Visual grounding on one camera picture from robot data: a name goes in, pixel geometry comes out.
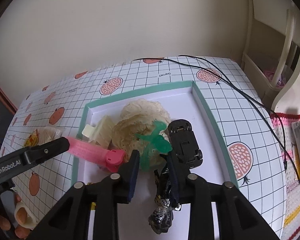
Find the person's hand below gripper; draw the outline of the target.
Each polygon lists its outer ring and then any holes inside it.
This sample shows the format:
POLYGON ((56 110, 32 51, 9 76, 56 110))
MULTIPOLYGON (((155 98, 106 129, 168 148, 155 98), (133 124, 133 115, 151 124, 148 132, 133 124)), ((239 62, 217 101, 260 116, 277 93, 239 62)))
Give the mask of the person's hand below gripper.
MULTIPOLYGON (((18 223, 18 225, 15 227, 14 230, 15 235, 19 239, 27 239, 31 232, 30 229, 24 227, 27 219, 28 213, 24 207, 21 207, 15 215, 15 221, 18 223)), ((8 231, 11 229, 11 224, 9 220, 2 215, 0 215, 0 229, 1 231, 8 231)))

